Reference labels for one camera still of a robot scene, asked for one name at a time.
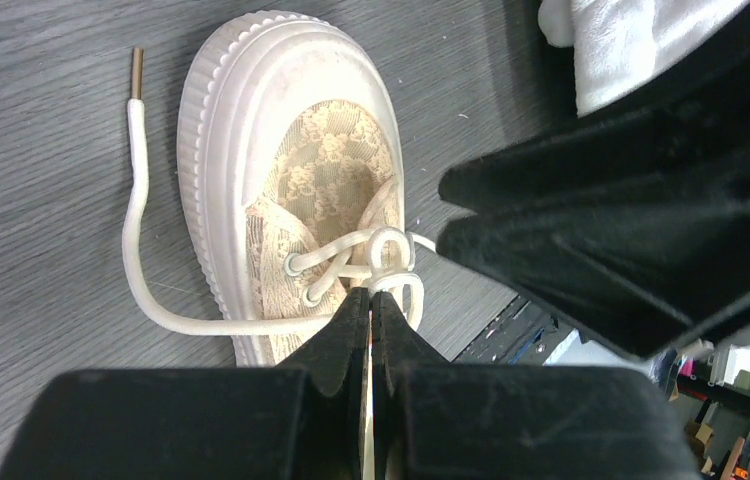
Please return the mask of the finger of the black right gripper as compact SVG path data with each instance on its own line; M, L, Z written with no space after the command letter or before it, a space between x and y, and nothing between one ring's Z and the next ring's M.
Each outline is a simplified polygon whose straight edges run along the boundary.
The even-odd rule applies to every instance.
M621 355L750 329L750 172L653 174L526 204L511 183L450 172L440 193L473 211L442 231L443 256Z
M498 209L705 163L750 145L750 13L564 128L449 169L440 197Z

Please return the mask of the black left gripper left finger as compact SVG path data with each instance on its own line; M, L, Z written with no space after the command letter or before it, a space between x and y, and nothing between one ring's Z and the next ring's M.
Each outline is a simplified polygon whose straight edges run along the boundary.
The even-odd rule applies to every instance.
M273 367L76 370L41 392L2 479L359 479L370 296Z

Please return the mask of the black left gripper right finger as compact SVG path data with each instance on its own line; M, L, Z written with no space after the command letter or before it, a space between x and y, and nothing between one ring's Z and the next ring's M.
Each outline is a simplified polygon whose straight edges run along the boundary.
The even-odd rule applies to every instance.
M394 298L372 300L378 479L696 479L674 412L641 373L446 361Z

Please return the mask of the beige sneaker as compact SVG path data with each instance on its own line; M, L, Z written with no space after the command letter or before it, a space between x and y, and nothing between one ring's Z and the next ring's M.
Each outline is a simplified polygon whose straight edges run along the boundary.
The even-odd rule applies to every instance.
M122 229L132 295L159 326L232 339L246 366L275 365L321 330L348 292L391 293L412 328L423 316L405 227L399 128L375 64L349 35L300 13L258 11L219 27L182 90L176 156L184 218L220 311L163 307L140 258L150 178L143 50L127 103L133 185Z

